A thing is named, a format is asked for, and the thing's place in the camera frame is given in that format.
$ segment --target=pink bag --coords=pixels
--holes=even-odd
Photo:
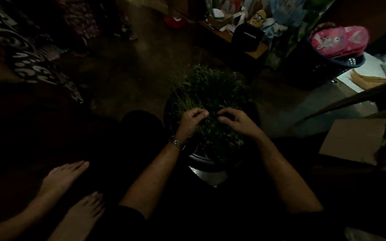
[[[311,45],[328,58],[347,55],[360,56],[367,47],[369,33],[362,26],[337,27],[319,31],[311,39]]]

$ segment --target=wooden plank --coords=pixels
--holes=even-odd
[[[199,21],[199,24],[202,25],[204,28],[210,30],[214,34],[218,35],[219,37],[221,37],[225,41],[228,41],[229,43],[232,42],[233,36],[227,30],[224,30],[224,31],[214,30],[211,27],[209,27],[204,21]],[[265,43],[260,41],[260,44],[259,44],[259,47],[257,48],[257,50],[255,50],[254,52],[245,52],[245,53],[248,54],[249,56],[255,58],[255,59],[258,59],[268,49],[269,49],[269,47]]]

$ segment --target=black bag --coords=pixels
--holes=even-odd
[[[236,27],[232,44],[242,51],[254,52],[265,33],[253,25],[244,23]]]

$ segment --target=stuffed animal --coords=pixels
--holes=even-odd
[[[257,11],[257,13],[250,19],[248,23],[250,25],[253,25],[254,27],[260,28],[263,25],[265,18],[266,18],[265,10],[261,9]]]

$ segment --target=wristwatch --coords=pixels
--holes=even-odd
[[[174,143],[174,145],[176,145],[181,150],[184,150],[184,148],[186,147],[186,145],[184,143],[175,139],[174,136],[171,136],[171,138],[169,138],[169,140],[170,140],[170,142]]]

